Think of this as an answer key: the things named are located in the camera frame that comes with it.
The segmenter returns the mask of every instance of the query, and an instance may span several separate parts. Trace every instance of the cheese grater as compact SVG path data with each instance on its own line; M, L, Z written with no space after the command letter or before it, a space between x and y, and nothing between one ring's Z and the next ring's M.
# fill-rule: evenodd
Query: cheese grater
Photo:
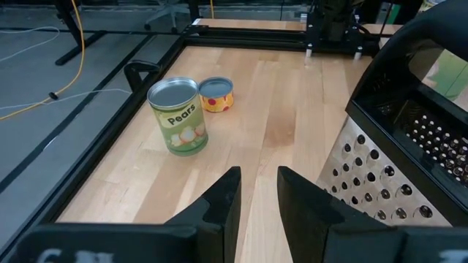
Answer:
M450 8L419 15L376 55L317 181L387 225L468 225L468 114L423 83L444 49L468 61Z

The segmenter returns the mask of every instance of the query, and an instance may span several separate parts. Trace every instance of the can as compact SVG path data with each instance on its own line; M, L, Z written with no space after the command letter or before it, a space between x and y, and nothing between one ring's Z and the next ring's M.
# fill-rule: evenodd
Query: can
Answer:
M160 80L148 91L167 149L178 156L201 151L207 141L197 83L188 77Z
M219 113L234 104L233 82L226 77L210 77L199 84L198 90L202 107L209 112Z

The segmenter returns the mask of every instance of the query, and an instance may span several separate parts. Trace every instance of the perforated metal sheet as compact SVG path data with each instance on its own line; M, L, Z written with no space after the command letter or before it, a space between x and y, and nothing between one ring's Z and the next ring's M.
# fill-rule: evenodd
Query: perforated metal sheet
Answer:
M349 117L317 185L387 225L450 226Z

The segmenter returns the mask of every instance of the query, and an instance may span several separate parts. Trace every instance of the can lid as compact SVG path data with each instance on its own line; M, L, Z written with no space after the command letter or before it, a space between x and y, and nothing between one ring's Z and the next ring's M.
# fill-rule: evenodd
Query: can lid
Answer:
M176 108L191 101L198 92L197 83L188 77L170 77L158 81L148 91L148 100L158 108Z
M233 82L226 77L210 77L202 81L198 90L205 98L219 98L233 91Z

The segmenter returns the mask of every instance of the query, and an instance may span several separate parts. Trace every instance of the wooden table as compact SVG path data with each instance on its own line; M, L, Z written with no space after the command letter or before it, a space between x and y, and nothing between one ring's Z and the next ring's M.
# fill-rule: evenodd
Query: wooden table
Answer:
M223 27L287 28L294 22L201 20ZM223 76L235 102L205 113L209 141L194 156L165 147L144 104L85 182L60 221L163 223L197 199L231 166L242 169L237 262L291 262L279 217L276 170L291 167L314 182L343 124L344 107L370 62L343 56L188 47L166 77L197 82Z

